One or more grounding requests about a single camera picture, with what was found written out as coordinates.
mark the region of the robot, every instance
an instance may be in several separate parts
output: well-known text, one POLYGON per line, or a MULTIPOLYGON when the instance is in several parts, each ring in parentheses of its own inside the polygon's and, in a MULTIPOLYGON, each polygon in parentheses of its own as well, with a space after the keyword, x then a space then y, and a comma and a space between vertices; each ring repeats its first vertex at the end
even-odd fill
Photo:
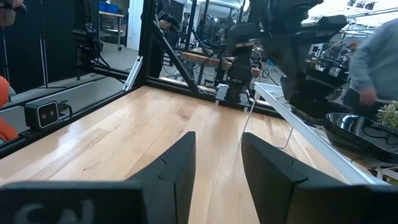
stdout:
POLYGON ((323 17, 316 24, 302 25, 308 10, 323 0, 250 0, 247 23, 231 27, 226 51, 238 56, 228 70, 228 86, 221 87, 217 100, 247 105, 243 91, 251 82, 250 54, 255 45, 262 45, 264 58, 273 61, 289 77, 295 91, 306 76, 305 56, 312 44, 329 41, 345 25, 344 15, 323 17))

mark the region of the floor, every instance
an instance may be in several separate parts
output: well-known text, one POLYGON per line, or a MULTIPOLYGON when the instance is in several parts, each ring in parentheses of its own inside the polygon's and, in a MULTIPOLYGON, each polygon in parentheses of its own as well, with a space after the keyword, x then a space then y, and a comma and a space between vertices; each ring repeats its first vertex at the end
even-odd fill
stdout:
MULTIPOLYGON (((118 51, 116 44, 104 42, 102 56, 112 67, 121 70, 127 70, 132 67, 133 62, 138 56, 138 52, 127 49, 124 46, 122 51, 118 51)), ((103 100, 120 92, 122 90, 123 84, 113 78, 105 78, 104 76, 98 74, 89 74, 82 76, 81 80, 69 78, 67 80, 50 83, 49 86, 67 86, 69 88, 73 86, 78 87, 60 93, 55 93, 63 89, 44 88, 42 86, 40 88, 29 90, 13 96, 11 98, 12 101, 7 103, 5 106, 12 106, 25 100, 54 93, 54 95, 48 96, 46 99, 55 101, 68 100, 68 104, 73 108, 73 110, 78 111, 87 105, 95 103, 99 100, 103 100)), ((21 106, 1 110, 0 117, 14 127, 18 133, 28 129, 28 127, 25 125, 24 109, 21 106)))
MULTIPOLYGON (((138 51, 127 49, 125 46, 122 46, 122 48, 123 48, 122 51, 119 51, 117 44, 110 44, 107 42, 103 42, 103 43, 104 43, 104 47, 103 47, 103 51, 102 51, 101 55, 109 63, 109 65, 111 67, 117 68, 120 70, 129 70, 132 68, 132 66, 134 65, 134 62, 138 56, 138 51)), ((50 88, 41 86, 39 88, 20 93, 16 96, 13 96, 11 98, 12 101, 8 102, 4 106, 12 106, 12 105, 20 103, 22 101, 36 98, 39 96, 48 95, 51 93, 55 93, 55 92, 58 92, 63 89, 63 88, 54 88, 54 87, 65 86, 65 87, 70 88, 73 86, 81 85, 83 83, 88 83, 93 80, 97 80, 101 77, 104 77, 104 76, 92 73, 89 75, 81 76, 80 80, 77 80, 76 78, 69 78, 66 80, 61 80, 59 82, 49 83, 50 88)))
MULTIPOLYGON (((241 110, 143 86, 0 160, 0 183, 124 180, 187 131, 195 131, 197 172, 190 223, 259 223, 240 153, 246 118, 241 110)), ((281 146, 290 125, 254 114, 248 131, 281 146)), ((284 152, 345 181, 296 131, 284 152)))

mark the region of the white wall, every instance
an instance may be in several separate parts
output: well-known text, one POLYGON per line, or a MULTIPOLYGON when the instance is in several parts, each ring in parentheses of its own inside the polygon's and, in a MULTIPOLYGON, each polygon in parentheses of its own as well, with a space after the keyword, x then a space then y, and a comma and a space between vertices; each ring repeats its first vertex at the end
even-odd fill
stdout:
POLYGON ((130 0, 129 6, 129 30, 127 32, 127 48, 139 49, 141 34, 141 14, 144 0, 130 0))

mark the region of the person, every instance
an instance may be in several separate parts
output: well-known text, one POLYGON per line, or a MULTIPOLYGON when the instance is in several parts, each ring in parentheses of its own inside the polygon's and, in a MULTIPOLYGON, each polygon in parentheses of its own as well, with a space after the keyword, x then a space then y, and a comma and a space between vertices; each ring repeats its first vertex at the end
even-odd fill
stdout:
MULTIPOLYGON (((5 78, 0 76, 0 107, 8 102, 9 84, 5 78)), ((18 137, 17 131, 0 118, 0 144, 18 137)))
POLYGON ((380 101, 398 100, 398 19, 384 23, 355 50, 349 62, 351 81, 343 103, 373 118, 380 101))
MULTIPOLYGON (((18 7, 24 3, 24 0, 13 0, 12 6, 18 7)), ((16 12, 10 9, 0 9, 0 26, 10 26, 15 21, 16 12)))
MULTIPOLYGON (((22 5, 23 0, 13 0, 12 6, 22 5)), ((0 26, 10 26, 15 21, 16 12, 11 9, 0 9, 0 26)), ((0 108, 8 102, 10 84, 0 76, 0 108)), ((17 131, 0 118, 0 144, 18 137, 17 131)))

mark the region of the black pole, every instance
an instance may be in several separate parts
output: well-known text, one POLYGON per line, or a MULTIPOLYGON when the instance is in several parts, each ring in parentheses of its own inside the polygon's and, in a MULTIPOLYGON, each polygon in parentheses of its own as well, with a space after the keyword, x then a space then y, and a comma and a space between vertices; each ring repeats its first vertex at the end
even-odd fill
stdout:
POLYGON ((189 19, 189 25, 188 25, 188 32, 187 32, 187 39, 185 40, 185 50, 188 50, 190 39, 191 39, 191 33, 192 33, 192 27, 193 27, 193 20, 195 18, 195 11, 197 9, 197 0, 192 0, 192 8, 191 8, 191 14, 190 14, 190 19, 189 19))
POLYGON ((242 22, 242 16, 243 16, 243 10, 244 10, 244 5, 246 4, 246 0, 243 0, 243 4, 241 6, 241 11, 239 12, 239 18, 238 18, 238 22, 237 23, 241 23, 242 22))
POLYGON ((202 38, 203 38, 203 30, 205 28, 207 9, 209 8, 209 2, 210 2, 210 0, 206 0, 205 10, 203 11, 203 15, 202 15, 202 18, 199 23, 198 36, 199 36, 200 40, 202 40, 202 38))

